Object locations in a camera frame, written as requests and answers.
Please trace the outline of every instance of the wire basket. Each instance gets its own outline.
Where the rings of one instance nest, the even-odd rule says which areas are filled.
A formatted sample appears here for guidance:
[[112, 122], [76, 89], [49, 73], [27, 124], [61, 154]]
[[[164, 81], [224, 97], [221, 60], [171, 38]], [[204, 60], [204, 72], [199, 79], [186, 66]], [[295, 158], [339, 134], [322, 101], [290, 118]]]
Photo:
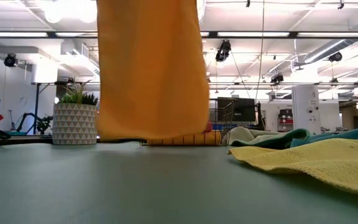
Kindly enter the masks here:
[[199, 134], [188, 134], [171, 139], [155, 139], [141, 142], [141, 146], [227, 146], [230, 130], [233, 128], [233, 110], [235, 99], [225, 98], [218, 103], [217, 99], [209, 100], [209, 122], [212, 127]]

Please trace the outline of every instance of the monitor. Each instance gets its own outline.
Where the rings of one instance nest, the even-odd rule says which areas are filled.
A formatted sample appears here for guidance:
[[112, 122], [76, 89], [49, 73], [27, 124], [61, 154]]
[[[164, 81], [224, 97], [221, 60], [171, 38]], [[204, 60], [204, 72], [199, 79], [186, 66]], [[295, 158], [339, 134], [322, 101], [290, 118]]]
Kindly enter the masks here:
[[[256, 121], [255, 100], [247, 98], [218, 98], [218, 108], [227, 106], [230, 102], [234, 102], [233, 121]], [[218, 120], [224, 121], [223, 113], [218, 111]]]

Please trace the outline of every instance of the potted plant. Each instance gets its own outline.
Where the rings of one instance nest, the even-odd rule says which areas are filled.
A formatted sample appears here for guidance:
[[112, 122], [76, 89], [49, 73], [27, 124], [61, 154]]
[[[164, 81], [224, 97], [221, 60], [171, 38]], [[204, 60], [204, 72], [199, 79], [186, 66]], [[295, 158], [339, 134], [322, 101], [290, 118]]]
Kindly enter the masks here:
[[53, 109], [54, 144], [96, 144], [96, 104], [98, 98], [84, 93], [87, 84], [74, 83]]

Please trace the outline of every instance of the orange towel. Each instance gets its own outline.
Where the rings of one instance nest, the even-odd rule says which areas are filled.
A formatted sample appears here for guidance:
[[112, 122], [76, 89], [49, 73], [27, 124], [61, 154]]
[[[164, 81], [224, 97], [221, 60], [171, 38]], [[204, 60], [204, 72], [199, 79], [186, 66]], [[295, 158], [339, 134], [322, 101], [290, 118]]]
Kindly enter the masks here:
[[208, 84], [195, 0], [98, 0], [102, 140], [201, 133]]
[[217, 146], [221, 142], [221, 133], [212, 131], [203, 134], [188, 134], [171, 139], [147, 140], [149, 146]]

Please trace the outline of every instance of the white pillar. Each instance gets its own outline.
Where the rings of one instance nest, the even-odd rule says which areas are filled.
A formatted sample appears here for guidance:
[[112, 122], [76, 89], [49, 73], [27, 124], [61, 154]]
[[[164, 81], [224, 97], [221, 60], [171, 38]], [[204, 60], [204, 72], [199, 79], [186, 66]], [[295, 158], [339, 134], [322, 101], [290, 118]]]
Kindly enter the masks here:
[[292, 105], [294, 128], [321, 134], [318, 86], [294, 86]]

